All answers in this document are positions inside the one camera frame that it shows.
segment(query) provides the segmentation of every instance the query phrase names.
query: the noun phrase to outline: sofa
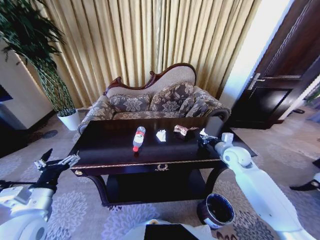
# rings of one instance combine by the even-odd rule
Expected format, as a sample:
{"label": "sofa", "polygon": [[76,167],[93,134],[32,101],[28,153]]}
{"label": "sofa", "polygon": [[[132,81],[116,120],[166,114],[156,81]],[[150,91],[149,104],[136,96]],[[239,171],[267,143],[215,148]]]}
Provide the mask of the sofa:
{"label": "sofa", "polygon": [[117,77],[92,105],[78,127],[82,134],[90,121],[218,116],[226,122],[231,110],[195,86],[197,76],[188,63],[163,72],[150,72],[144,86],[130,87]]}

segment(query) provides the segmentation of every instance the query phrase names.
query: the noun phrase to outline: beige curtain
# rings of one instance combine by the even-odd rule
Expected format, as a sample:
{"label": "beige curtain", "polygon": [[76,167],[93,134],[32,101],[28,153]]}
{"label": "beige curtain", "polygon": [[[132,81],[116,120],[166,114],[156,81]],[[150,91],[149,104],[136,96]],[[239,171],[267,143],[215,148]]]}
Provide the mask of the beige curtain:
{"label": "beige curtain", "polygon": [[55,56],[75,106],[88,107],[121,76],[190,63],[196,84],[219,97],[260,0],[45,0],[42,14],[64,32]]}

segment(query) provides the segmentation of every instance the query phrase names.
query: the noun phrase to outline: dark wooden table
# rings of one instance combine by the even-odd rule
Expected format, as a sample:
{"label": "dark wooden table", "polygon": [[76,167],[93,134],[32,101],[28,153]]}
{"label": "dark wooden table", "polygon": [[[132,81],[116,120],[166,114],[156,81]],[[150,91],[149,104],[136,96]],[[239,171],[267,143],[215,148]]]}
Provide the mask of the dark wooden table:
{"label": "dark wooden table", "polygon": [[[175,125],[198,127],[182,140]],[[139,126],[146,133],[138,153],[133,139]],[[227,166],[211,145],[201,147],[199,132],[221,137],[234,132],[219,117],[188,117],[91,121],[70,154],[80,160],[71,170],[77,177],[90,178],[103,206],[204,199]],[[156,137],[166,130],[166,142]],[[256,154],[234,134],[233,144]],[[199,169],[211,169],[207,182]],[[105,183],[101,175],[109,175]]]}

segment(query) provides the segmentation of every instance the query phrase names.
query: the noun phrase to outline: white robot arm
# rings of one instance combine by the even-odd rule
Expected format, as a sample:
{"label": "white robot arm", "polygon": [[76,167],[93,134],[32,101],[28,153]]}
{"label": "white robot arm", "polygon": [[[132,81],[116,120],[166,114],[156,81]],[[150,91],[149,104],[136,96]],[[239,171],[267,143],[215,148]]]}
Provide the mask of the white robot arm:
{"label": "white robot arm", "polygon": [[78,155],[59,161],[48,160],[51,150],[35,165],[42,172],[39,180],[29,189],[22,186],[10,187],[0,192],[0,206],[10,209],[10,219],[0,224],[2,240],[44,240],[47,221],[51,214],[52,196],[57,190],[60,174],[78,162]]}
{"label": "white robot arm", "polygon": [[235,179],[256,213],[282,240],[315,240],[301,226],[295,207],[271,177],[252,161],[250,153],[233,146],[234,135],[223,133],[214,149],[233,170]]}

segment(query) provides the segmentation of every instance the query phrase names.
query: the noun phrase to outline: door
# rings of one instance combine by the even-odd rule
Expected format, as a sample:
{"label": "door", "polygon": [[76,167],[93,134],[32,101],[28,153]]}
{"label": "door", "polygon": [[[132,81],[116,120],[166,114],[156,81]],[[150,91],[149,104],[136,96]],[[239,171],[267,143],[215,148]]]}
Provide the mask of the door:
{"label": "door", "polygon": [[319,75],[319,13],[320,0],[292,4],[232,109],[232,127],[270,128]]}

